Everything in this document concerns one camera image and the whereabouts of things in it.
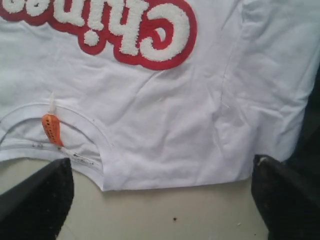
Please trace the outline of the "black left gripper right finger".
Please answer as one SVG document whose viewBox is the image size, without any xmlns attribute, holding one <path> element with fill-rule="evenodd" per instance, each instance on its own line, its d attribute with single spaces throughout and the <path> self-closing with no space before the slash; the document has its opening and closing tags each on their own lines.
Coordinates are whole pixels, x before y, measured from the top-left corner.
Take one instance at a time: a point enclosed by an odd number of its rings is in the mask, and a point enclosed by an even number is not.
<svg viewBox="0 0 320 240">
<path fill-rule="evenodd" d="M 270 240 L 320 238 L 320 189 L 268 156 L 253 159 L 252 197 Z"/>
</svg>

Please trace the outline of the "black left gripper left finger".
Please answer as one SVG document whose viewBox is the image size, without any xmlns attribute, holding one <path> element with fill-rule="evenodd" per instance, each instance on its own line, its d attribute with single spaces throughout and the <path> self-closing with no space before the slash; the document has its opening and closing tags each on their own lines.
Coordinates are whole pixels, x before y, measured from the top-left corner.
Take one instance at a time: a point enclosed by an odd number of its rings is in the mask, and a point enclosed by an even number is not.
<svg viewBox="0 0 320 240">
<path fill-rule="evenodd" d="M 57 239 L 74 194 L 71 160 L 55 159 L 0 195 L 0 238 Z"/>
</svg>

